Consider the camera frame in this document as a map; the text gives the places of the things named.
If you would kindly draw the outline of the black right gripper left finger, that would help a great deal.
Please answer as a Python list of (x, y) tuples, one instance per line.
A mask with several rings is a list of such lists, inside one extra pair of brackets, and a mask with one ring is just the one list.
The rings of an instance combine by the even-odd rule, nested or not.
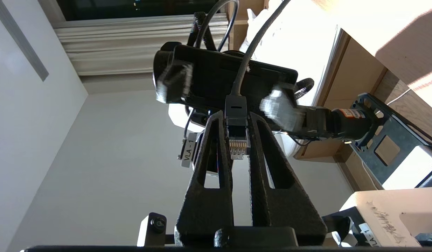
[[(210, 116), (175, 225), (178, 247), (213, 247), (215, 233), (234, 226), (232, 165), (224, 114)], [(217, 168), (219, 188), (205, 188), (208, 168)]]

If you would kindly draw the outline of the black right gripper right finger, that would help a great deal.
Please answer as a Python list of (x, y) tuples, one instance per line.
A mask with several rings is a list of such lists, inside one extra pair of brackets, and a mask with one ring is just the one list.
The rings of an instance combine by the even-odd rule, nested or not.
[(299, 246), (320, 246), (327, 228), (269, 125), (250, 113), (249, 176), (254, 227), (293, 228)]

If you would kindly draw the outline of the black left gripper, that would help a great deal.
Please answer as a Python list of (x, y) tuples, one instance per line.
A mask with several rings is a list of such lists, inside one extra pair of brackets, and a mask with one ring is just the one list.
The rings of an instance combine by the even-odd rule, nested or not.
[[(164, 44), (159, 51), (156, 100), (202, 110), (224, 110), (226, 96), (231, 92), (242, 60), (240, 56), (227, 53)], [(273, 88), (277, 84), (292, 88), (298, 76), (296, 70), (249, 62), (241, 94), (246, 97), (248, 110), (261, 111), (272, 131), (304, 131), (307, 106), (300, 105), (288, 90)]]

